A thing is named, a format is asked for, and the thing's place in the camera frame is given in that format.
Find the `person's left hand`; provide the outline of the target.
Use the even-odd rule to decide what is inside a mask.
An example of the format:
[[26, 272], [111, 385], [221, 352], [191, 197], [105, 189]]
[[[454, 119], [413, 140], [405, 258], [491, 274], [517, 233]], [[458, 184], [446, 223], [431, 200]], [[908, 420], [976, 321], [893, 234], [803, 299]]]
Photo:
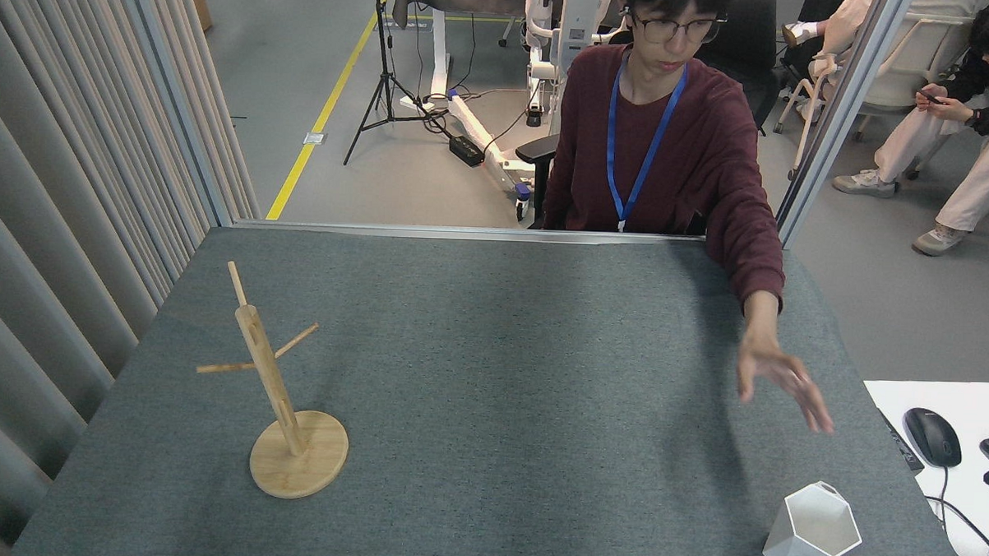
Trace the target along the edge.
[[794, 398], [813, 433], [834, 433], [835, 424], [820, 388], [803, 361], [784, 352], [774, 337], [745, 332], [740, 342], [737, 372], [741, 402], [753, 399], [755, 378], [766, 378]]

